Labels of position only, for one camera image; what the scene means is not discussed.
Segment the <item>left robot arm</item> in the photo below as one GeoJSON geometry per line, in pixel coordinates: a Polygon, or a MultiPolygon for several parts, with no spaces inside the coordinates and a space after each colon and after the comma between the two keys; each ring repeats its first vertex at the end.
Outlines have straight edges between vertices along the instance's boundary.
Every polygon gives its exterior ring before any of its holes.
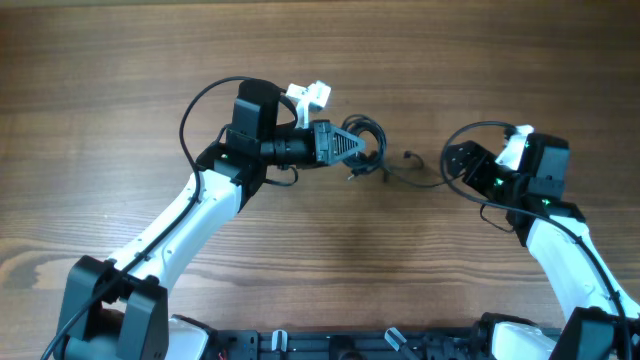
{"type": "Polygon", "coordinates": [[[198,156],[176,199],[108,258],[81,257],[71,268],[53,359],[222,359],[214,329],[171,315],[177,280],[207,241],[268,183],[270,167],[329,167],[364,142],[327,120],[312,120],[331,94],[323,82],[280,87],[238,78],[231,121],[198,156]]]}

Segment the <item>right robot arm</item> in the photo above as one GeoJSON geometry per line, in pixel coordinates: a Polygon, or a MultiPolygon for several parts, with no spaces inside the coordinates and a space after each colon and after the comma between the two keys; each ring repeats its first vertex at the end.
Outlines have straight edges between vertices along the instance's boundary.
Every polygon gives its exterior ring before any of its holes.
{"type": "Polygon", "coordinates": [[[478,353],[489,359],[636,359],[639,304],[625,292],[594,246],[584,215],[562,199],[570,158],[566,140],[508,125],[494,154],[450,138],[440,172],[454,192],[460,177],[469,200],[505,211],[509,231],[546,275],[565,325],[551,338],[521,318],[491,314],[479,324],[478,353]]]}

